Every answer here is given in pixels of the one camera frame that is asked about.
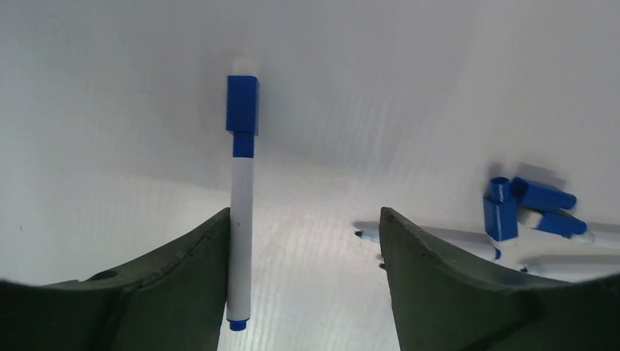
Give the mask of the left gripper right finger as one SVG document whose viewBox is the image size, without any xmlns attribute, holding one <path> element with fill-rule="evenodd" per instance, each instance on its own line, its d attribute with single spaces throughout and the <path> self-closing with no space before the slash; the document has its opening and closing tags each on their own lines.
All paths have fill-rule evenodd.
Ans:
<svg viewBox="0 0 620 351">
<path fill-rule="evenodd" d="M 617 350 L 619 276 L 571 283 L 489 262 L 392 208 L 379 237 L 402 350 Z"/>
</svg>

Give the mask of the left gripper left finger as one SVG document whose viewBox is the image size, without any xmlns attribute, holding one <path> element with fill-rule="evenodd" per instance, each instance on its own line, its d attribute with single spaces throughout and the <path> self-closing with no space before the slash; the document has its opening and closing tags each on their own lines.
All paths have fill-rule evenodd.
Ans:
<svg viewBox="0 0 620 351">
<path fill-rule="evenodd" d="M 91 278 L 1 282 L 3 350 L 216 350 L 230 212 Z"/>
</svg>

